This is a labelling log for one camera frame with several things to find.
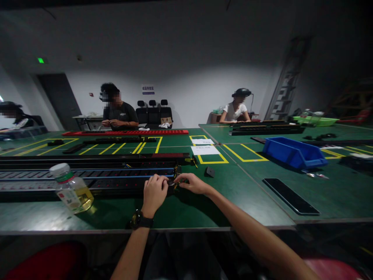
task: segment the door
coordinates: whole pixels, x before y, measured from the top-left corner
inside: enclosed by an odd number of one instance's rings
[[[70,131],[79,130],[73,117],[82,113],[66,75],[64,73],[38,75],[38,79],[64,129]]]

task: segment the green plastic tray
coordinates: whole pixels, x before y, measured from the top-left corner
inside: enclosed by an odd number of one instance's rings
[[[293,119],[298,121],[299,123],[303,123],[300,116],[293,117]],[[311,116],[306,117],[306,120],[304,121],[304,123],[309,123],[310,120],[311,120]],[[317,126],[332,126],[338,120],[339,119],[321,118],[320,121],[318,121],[318,118],[315,117],[315,118],[312,119],[311,123],[312,124],[317,123]]]

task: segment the red rail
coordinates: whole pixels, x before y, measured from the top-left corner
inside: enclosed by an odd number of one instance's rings
[[[189,134],[187,130],[149,130],[149,131],[138,131],[138,130],[127,130],[127,131],[70,131],[62,133],[63,136],[131,136],[131,135],[180,135]]]

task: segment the black wristwatch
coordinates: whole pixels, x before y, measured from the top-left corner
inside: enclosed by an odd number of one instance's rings
[[[135,214],[132,216],[131,228],[138,229],[141,227],[151,228],[153,226],[154,219],[148,219],[143,216],[140,210],[136,210]]]

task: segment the green workbench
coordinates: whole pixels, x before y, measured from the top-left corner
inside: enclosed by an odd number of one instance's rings
[[[189,135],[155,136],[156,143],[126,143],[89,145],[76,154],[129,154],[129,153],[191,153],[191,138],[208,138],[200,128],[188,129]],[[97,136],[61,136],[61,131],[50,132],[33,138],[4,142],[0,156],[57,156],[82,140]],[[63,139],[62,146],[48,147],[47,142]],[[198,158],[198,168],[183,166],[183,172],[195,173],[212,185],[230,201],[270,229],[291,229],[295,223],[278,203],[266,194],[247,173],[229,156],[224,147],[221,155]],[[215,169],[215,178],[204,177],[207,166]],[[96,199],[86,212],[72,215],[59,201],[0,203],[0,234],[72,234],[72,233],[121,233],[135,209],[141,208],[141,199]],[[230,230],[230,224],[219,209],[205,196],[180,189],[166,199],[156,214],[154,229],[173,230]]]
[[[228,160],[234,160],[297,224],[333,222],[373,221],[372,177],[339,165],[341,157],[350,153],[373,155],[372,146],[344,147],[324,151],[329,164],[320,173],[329,180],[312,178],[292,170],[288,166],[266,158],[261,153],[263,144],[251,139],[252,136],[230,136],[232,130],[225,124],[201,124],[200,127],[216,143],[220,143]],[[330,127],[306,128],[302,134],[284,135],[287,138],[305,141],[304,136],[316,137],[335,133],[335,140],[372,139],[373,129],[336,124]],[[261,138],[279,135],[256,135]],[[279,178],[312,206],[320,211],[320,216],[297,215],[275,193],[265,185],[263,178]]]

